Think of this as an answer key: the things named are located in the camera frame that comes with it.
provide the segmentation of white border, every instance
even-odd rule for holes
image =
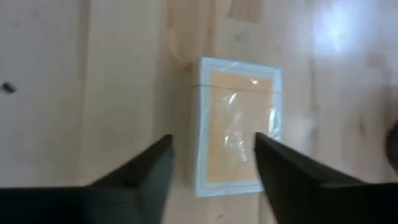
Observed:
[[[195,195],[197,197],[209,197],[216,195],[243,194],[262,191],[262,185],[258,179],[240,182],[225,182],[210,184],[207,182],[207,153],[210,127],[210,101],[211,74],[213,72],[237,72],[241,75],[270,78],[273,80],[274,109],[276,127],[273,138],[280,139],[282,134],[282,75],[281,70],[262,65],[251,65],[248,63],[221,60],[216,58],[202,58],[199,71],[198,104],[197,104],[197,128],[198,138],[196,141],[196,164],[195,164]]]

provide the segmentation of plastic wrap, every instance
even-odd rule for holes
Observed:
[[[197,149],[196,195],[262,190],[257,179],[253,136],[281,134],[280,70],[203,58],[194,83]]]

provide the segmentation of table surface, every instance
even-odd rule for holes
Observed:
[[[0,96],[1,185],[87,184],[172,133],[164,223],[273,223],[260,194],[193,196],[201,57],[281,68],[285,144],[362,180],[395,181],[383,142],[398,117],[397,9],[395,0],[0,1],[0,81],[17,87]]]

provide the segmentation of wood grain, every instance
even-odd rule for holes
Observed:
[[[259,23],[262,17],[263,0],[232,0],[228,18]]]
[[[0,1],[0,186],[77,183],[88,1]]]
[[[162,10],[160,1],[91,2],[80,184],[168,132],[155,123]]]
[[[194,40],[192,45],[199,49],[175,42],[179,55],[200,54],[200,44],[211,43],[213,57],[281,68],[284,143],[369,182],[396,179],[383,148],[386,130],[398,117],[398,76],[393,62],[397,60],[398,30],[392,28],[397,19],[393,13],[396,1],[264,1],[262,16],[255,23],[247,22],[239,1],[205,2],[202,6],[216,6],[211,22],[201,19],[211,10],[168,8],[173,12],[168,17],[171,20],[188,18],[195,14],[188,11],[197,9],[196,19],[186,20],[183,26],[176,22],[170,28],[177,35],[174,39],[183,40],[191,31],[202,37],[212,33],[206,41]],[[208,28],[197,29],[199,22]],[[184,59],[175,60],[174,68],[188,67],[197,60]],[[252,201],[245,203],[259,201],[253,195],[247,197]],[[234,212],[247,214],[245,203]],[[262,202],[260,220],[252,213],[246,222],[273,223],[268,209]]]

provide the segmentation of small dark spot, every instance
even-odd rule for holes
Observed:
[[[32,19],[38,19],[40,17],[40,9],[39,8],[33,9],[30,12],[30,16],[32,17]]]
[[[235,35],[234,35],[234,39],[235,39],[236,41],[238,41],[238,42],[240,42],[240,41],[247,41],[247,40],[248,40],[248,33],[245,32],[245,31],[242,31],[242,32],[239,33],[239,34],[235,34]]]
[[[363,119],[359,120],[358,131],[359,135],[361,135],[361,137],[364,138],[366,134],[366,123]]]
[[[17,91],[17,88],[11,82],[3,82],[1,84],[1,89],[8,94],[15,93]]]

